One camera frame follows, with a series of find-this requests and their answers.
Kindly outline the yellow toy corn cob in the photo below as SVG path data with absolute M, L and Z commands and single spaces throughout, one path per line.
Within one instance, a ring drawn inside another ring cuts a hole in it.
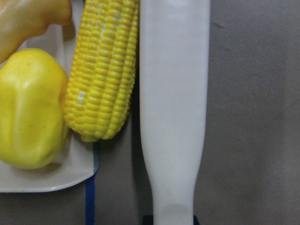
M 64 105 L 67 125 L 84 142 L 108 140 L 125 124 L 135 84 L 137 0 L 84 4 Z

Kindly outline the beige hand brush black bristles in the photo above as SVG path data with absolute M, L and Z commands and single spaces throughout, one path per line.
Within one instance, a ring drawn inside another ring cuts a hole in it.
M 210 1 L 143 0 L 140 133 L 153 223 L 191 225 L 203 152 Z

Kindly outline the yellow toy bell pepper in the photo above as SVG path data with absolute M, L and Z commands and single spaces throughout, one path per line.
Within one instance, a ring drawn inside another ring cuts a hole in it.
M 63 150 L 67 75 L 47 52 L 28 48 L 0 69 L 0 158 L 20 169 L 51 163 Z

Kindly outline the tan toy ginger root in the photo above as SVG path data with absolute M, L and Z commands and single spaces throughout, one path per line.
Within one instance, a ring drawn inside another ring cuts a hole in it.
M 0 2 L 0 61 L 24 41 L 43 35 L 51 24 L 67 25 L 72 18 L 69 0 L 2 0 Z

